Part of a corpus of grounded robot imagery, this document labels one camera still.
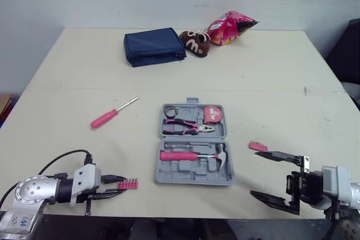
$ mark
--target blue fabric pouch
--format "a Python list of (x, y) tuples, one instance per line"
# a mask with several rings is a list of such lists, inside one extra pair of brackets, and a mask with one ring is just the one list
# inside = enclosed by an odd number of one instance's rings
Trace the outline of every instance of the blue fabric pouch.
[(126, 59), (133, 67), (183, 60), (185, 47), (172, 28), (126, 34)]

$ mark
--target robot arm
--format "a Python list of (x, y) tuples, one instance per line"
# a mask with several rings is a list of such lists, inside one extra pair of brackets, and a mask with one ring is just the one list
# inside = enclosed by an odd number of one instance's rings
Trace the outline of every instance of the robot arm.
[(74, 206), (86, 201), (85, 215), (90, 215), (92, 200), (111, 198), (126, 191), (107, 189), (96, 192), (100, 183), (121, 182), (126, 178), (101, 176), (101, 170), (91, 162), (91, 159), (85, 159), (85, 165), (75, 171), (73, 179), (62, 173), (53, 178), (32, 175), (20, 181), (15, 187), (12, 206), (0, 217), (0, 239), (33, 239), (45, 205), (70, 202)]
[(348, 235), (360, 230), (360, 184), (351, 183), (349, 169), (324, 166), (320, 171), (311, 172), (308, 156), (294, 156), (283, 152), (256, 152), (258, 156), (273, 161), (287, 161), (300, 167), (287, 176), (286, 193), (291, 195), (289, 204), (285, 199), (270, 194), (250, 191), (250, 194), (266, 205), (295, 215), (300, 213), (300, 201), (324, 210), (325, 217), (339, 224)]

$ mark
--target hammer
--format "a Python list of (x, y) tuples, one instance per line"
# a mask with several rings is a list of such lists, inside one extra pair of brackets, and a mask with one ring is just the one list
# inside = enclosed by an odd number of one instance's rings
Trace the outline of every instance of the hammer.
[(160, 160), (197, 160), (201, 157), (213, 157), (220, 160), (219, 170), (224, 166), (226, 162), (226, 153), (224, 152), (223, 143), (217, 144), (217, 154), (214, 155), (199, 155), (194, 152), (160, 152)]

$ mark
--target pink tape measure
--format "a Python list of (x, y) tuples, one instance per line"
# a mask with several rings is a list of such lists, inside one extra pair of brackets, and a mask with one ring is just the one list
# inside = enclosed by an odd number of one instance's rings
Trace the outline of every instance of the pink tape measure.
[(219, 123), (223, 118), (220, 108), (214, 106), (204, 107), (204, 123)]

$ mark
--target snack bag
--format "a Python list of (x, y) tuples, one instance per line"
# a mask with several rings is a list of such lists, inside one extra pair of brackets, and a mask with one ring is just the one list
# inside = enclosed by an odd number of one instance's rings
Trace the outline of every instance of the snack bag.
[(211, 42), (226, 45), (258, 22), (237, 11), (229, 11), (208, 27)]

